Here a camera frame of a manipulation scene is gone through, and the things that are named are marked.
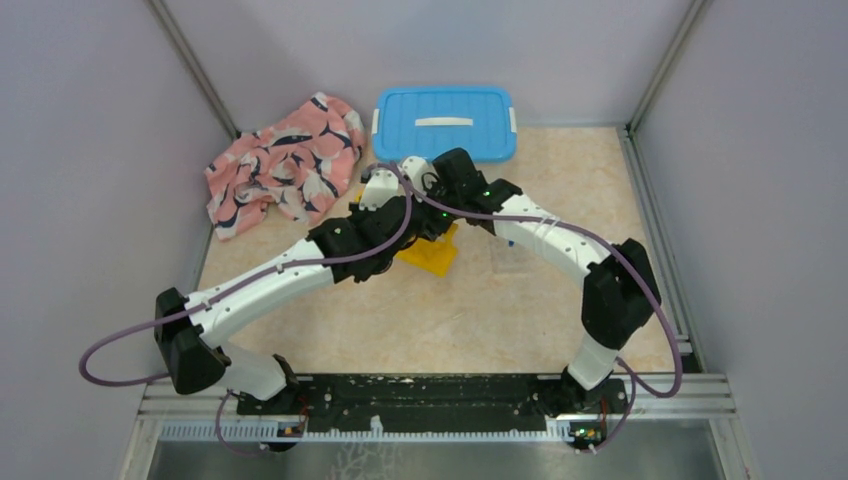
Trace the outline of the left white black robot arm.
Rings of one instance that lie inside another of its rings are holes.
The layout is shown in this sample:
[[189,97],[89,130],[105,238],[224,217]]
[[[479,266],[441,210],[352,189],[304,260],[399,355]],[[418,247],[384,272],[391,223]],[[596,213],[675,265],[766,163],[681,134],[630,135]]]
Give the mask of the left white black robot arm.
[[230,343],[259,317],[311,291],[347,278],[364,281],[391,263],[411,239],[414,202],[394,197],[374,211],[332,218],[274,259],[228,282],[183,295],[156,297],[165,324],[154,339],[180,395],[222,386],[258,400],[293,391],[297,380],[280,355],[262,356]]

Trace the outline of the yellow test tube rack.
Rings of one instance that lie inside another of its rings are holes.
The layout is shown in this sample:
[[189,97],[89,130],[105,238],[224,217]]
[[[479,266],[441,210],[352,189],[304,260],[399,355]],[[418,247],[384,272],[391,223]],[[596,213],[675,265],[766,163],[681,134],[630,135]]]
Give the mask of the yellow test tube rack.
[[[400,193],[397,186],[363,186],[355,198],[357,206],[351,206],[351,218],[368,218],[367,233],[376,232],[380,226],[387,232],[387,237],[391,237],[407,213],[405,199],[405,194]],[[387,258],[386,267],[394,259],[399,259],[444,277],[458,254],[453,244],[458,225],[454,223],[454,217],[420,202],[414,194],[411,200],[412,210],[407,228],[396,244],[381,251],[380,255]]]

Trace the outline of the pink patterned cloth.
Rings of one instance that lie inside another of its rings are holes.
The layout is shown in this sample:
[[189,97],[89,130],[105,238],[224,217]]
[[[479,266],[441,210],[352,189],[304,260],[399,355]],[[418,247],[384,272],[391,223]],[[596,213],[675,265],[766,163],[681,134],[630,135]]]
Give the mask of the pink patterned cloth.
[[317,224],[347,193],[366,145],[359,113],[322,92],[278,122],[242,133],[204,171],[215,236],[229,241],[245,233],[271,207]]

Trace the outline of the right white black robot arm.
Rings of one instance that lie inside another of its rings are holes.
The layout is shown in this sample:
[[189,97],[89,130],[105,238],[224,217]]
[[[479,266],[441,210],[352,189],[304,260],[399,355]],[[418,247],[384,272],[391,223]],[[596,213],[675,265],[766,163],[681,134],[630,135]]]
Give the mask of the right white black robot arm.
[[489,181],[467,151],[450,150],[414,176],[427,201],[492,235],[522,246],[582,289],[583,338],[565,372],[584,390],[599,386],[636,330],[661,308],[645,247],[612,244],[568,224],[505,179]]

